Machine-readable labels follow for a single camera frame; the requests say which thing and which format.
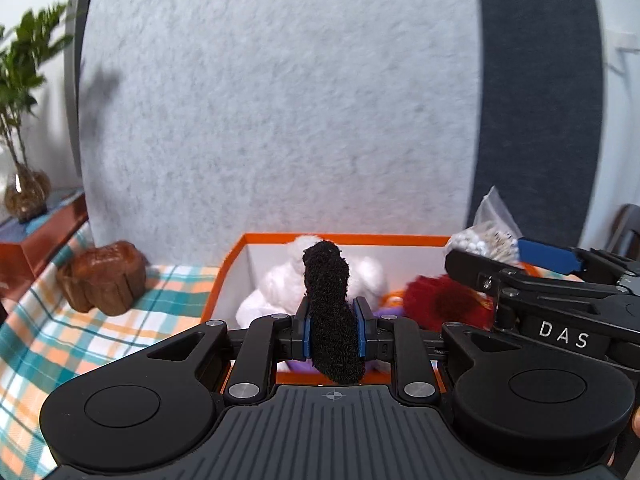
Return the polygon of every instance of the white beads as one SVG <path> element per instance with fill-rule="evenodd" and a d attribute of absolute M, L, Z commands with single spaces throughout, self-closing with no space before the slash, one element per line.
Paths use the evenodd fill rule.
<path fill-rule="evenodd" d="M 460 249 L 503 263 L 517 263 L 518 241 L 508 232 L 487 222 L 454 234 L 445 246 L 445 254 Z"/>

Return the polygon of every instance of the glass vase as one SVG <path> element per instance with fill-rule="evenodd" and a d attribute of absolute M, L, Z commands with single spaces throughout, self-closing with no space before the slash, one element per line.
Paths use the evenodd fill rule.
<path fill-rule="evenodd" d="M 51 182 L 44 171 L 18 164 L 7 181 L 4 206 L 18 222 L 25 223 L 47 212 L 50 192 Z"/>

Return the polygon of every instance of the green leaves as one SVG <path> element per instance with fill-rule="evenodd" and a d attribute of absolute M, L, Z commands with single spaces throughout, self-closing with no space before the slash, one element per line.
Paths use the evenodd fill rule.
<path fill-rule="evenodd" d="M 27 10 L 20 23 L 7 29 L 0 25 L 0 134 L 11 139 L 11 129 L 20 130 L 20 115 L 32 113 L 38 104 L 33 90 L 46 83 L 40 66 L 57 56 L 73 40 L 65 34 L 51 41 L 63 23 L 68 3 L 56 3 L 39 10 Z"/>

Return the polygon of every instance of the crosshair mark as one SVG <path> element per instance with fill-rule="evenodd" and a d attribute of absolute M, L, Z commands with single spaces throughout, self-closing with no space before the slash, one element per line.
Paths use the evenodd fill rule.
<path fill-rule="evenodd" d="M 324 395 L 327 399 L 335 402 L 336 400 L 340 400 L 342 398 L 342 394 L 340 392 L 336 392 L 335 390 L 331 390 L 329 393 Z"/>

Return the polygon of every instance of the gray frame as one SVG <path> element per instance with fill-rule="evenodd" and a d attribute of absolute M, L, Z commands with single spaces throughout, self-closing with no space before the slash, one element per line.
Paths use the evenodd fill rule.
<path fill-rule="evenodd" d="M 640 206 L 623 205 L 613 227 L 606 250 L 619 256 L 637 259 L 638 251 L 637 248 L 634 250 L 634 237 L 640 236 Z"/>
<path fill-rule="evenodd" d="M 75 12 L 76 18 L 66 22 L 65 32 L 72 34 L 74 39 L 71 47 L 64 52 L 64 80 L 65 80 L 65 103 L 66 120 L 69 126 L 69 139 L 71 150 L 76 165 L 76 173 L 82 177 L 82 167 L 80 164 L 80 131 L 78 124 L 78 93 L 82 57 L 82 40 L 84 39 L 84 28 L 91 0 L 69 0 Z"/>

